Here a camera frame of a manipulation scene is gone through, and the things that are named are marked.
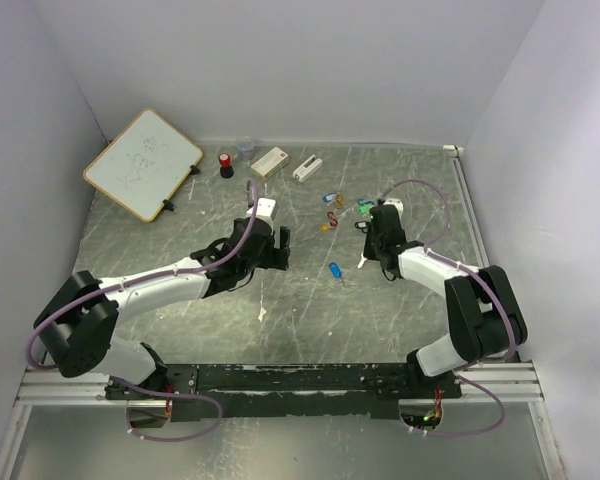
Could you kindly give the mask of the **red S-carabiner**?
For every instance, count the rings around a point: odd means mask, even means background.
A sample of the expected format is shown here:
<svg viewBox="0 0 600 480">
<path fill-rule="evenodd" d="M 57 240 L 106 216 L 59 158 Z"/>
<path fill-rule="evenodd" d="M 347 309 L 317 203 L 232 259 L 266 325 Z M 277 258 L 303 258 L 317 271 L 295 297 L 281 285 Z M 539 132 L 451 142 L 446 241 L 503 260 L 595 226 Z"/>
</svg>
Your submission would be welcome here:
<svg viewBox="0 0 600 480">
<path fill-rule="evenodd" d="M 332 227 L 332 228 L 335 228 L 338 225 L 338 219 L 336 218 L 335 213 L 332 212 L 332 211 L 329 211 L 327 213 L 327 217 L 328 217 L 328 220 L 329 220 L 329 226 Z"/>
</svg>

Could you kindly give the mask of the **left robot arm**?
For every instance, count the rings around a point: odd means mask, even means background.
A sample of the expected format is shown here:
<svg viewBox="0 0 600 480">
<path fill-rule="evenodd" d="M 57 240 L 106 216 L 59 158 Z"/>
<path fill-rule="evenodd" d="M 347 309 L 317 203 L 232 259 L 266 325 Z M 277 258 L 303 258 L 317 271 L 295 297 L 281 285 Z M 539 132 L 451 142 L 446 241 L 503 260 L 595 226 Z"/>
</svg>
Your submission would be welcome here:
<svg viewBox="0 0 600 480">
<path fill-rule="evenodd" d="M 123 322 L 168 305 L 237 289 L 258 269 L 289 267 L 291 231 L 263 218 L 234 222 L 220 238 L 169 267 L 118 278 L 71 275 L 35 320 L 34 338 L 62 376 L 103 373 L 130 383 L 142 398 L 161 395 L 168 367 L 145 342 L 116 335 Z"/>
</svg>

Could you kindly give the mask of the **green tag key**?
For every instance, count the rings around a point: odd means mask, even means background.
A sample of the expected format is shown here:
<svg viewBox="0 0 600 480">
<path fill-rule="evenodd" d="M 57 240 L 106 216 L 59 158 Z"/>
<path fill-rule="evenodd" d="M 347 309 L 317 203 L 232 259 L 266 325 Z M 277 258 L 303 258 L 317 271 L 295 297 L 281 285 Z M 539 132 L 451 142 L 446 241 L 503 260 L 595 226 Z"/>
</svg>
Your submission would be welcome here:
<svg viewBox="0 0 600 480">
<path fill-rule="evenodd" d="M 361 215 L 365 215 L 369 212 L 369 210 L 375 205 L 373 200 L 362 200 L 358 201 L 357 211 Z"/>
</svg>

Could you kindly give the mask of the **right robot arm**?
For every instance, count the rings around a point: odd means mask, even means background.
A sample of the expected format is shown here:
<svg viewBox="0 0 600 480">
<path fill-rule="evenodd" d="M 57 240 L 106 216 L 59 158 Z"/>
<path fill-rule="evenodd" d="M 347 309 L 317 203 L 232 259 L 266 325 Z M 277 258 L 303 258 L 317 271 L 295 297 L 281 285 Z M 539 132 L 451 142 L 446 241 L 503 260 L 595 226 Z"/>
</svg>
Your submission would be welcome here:
<svg viewBox="0 0 600 480">
<path fill-rule="evenodd" d="M 493 355 L 512 356 L 526 342 L 528 329 L 504 269 L 467 266 L 409 241 L 397 205 L 370 210 L 363 257 L 377 261 L 388 279 L 415 282 L 446 302 L 448 332 L 409 356 L 415 366 L 404 384 L 411 395 L 426 397 L 439 375 Z"/>
</svg>

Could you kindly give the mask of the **black tag key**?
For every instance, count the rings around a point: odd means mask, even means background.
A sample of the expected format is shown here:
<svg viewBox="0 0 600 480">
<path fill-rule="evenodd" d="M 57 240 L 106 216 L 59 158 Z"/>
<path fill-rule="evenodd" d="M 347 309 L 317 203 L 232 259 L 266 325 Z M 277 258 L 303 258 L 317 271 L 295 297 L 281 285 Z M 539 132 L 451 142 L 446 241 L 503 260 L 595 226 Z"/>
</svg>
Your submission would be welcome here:
<svg viewBox="0 0 600 480">
<path fill-rule="evenodd" d="M 354 227 L 363 233 L 367 233 L 369 229 L 369 223 L 366 221 L 358 221 L 354 223 Z"/>
</svg>

